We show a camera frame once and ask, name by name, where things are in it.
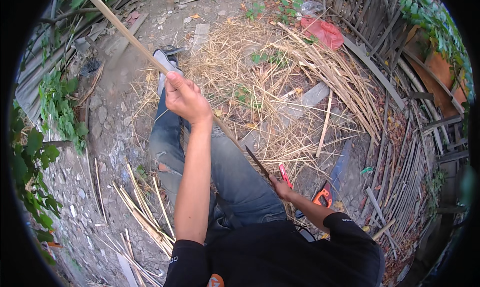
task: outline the red plastic bag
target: red plastic bag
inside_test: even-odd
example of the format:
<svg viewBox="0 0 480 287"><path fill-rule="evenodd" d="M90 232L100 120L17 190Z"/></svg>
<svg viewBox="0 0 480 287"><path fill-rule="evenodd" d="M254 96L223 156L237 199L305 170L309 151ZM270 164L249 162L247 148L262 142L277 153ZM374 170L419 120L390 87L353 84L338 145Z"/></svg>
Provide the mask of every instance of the red plastic bag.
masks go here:
<svg viewBox="0 0 480 287"><path fill-rule="evenodd" d="M342 33L340 33L340 30L331 23L323 20L302 17L300 24L303 28L309 26L305 31L306 36L310 37L311 35L314 35L318 40L333 50L338 49L343 44Z"/></svg>

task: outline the ripped jeans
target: ripped jeans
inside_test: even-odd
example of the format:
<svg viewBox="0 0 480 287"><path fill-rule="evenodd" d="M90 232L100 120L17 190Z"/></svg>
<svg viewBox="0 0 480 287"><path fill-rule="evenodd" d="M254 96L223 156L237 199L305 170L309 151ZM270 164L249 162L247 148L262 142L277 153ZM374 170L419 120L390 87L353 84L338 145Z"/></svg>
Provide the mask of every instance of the ripped jeans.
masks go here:
<svg viewBox="0 0 480 287"><path fill-rule="evenodd" d="M185 156L180 145L182 124L190 131L190 124L167 110L165 89L160 96L157 119L150 135L150 152L160 164L162 188L175 206L182 180ZM286 220L285 207L263 176L247 161L243 153L221 129L213 125L211 146L211 176L219 195L242 226L269 221ZM210 209L206 243L233 230L233 224L210 192Z"/></svg>

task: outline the person's right hand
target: person's right hand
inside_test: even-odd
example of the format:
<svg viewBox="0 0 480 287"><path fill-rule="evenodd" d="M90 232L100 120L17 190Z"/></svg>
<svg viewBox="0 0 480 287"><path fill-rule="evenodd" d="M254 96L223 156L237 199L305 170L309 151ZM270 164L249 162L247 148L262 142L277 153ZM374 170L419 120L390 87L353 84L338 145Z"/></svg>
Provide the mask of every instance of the person's right hand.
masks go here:
<svg viewBox="0 0 480 287"><path fill-rule="evenodd" d="M212 125L212 108L200 88L174 71L166 74L165 104L169 110L186 119L192 128L198 124Z"/></svg>
<svg viewBox="0 0 480 287"><path fill-rule="evenodd" d="M272 181L276 194L278 194L278 196L282 200L290 202L291 196L296 194L296 192L289 187L289 185L287 184L287 181L284 181L284 180L278 181L274 175L270 175L268 176L268 178L270 179L270 181Z"/></svg>

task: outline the leg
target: leg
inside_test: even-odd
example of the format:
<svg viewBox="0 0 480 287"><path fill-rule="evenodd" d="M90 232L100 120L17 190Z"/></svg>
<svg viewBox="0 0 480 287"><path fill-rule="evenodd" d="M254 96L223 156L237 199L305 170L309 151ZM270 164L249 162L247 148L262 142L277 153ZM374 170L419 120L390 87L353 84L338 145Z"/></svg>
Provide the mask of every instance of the leg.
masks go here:
<svg viewBox="0 0 480 287"><path fill-rule="evenodd" d="M213 182L243 226L287 219L270 183L218 127L212 133L211 153Z"/></svg>
<svg viewBox="0 0 480 287"><path fill-rule="evenodd" d="M181 118L172 111L167 111L165 89L161 93L155 119L149 140L150 153L158 162L161 185L165 188L171 204L175 206L185 156L180 145Z"/></svg>

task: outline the knife blade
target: knife blade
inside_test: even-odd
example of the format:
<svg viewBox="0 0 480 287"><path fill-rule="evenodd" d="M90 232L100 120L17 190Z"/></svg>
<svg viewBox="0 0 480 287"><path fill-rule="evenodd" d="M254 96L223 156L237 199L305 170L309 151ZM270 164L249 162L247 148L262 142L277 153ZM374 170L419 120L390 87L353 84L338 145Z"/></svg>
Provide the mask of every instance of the knife blade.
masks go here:
<svg viewBox="0 0 480 287"><path fill-rule="evenodd" d="M247 150L248 154L250 155L250 157L255 161L255 163L258 165L258 167L260 167L260 170L261 172L263 173L263 175L267 178L267 180L270 180L268 178L268 176L270 175L268 173L268 171L265 169L265 167L262 166L262 164L260 163L260 161L258 161L257 157L255 157L254 153L248 148L248 146L245 146L245 149Z"/></svg>

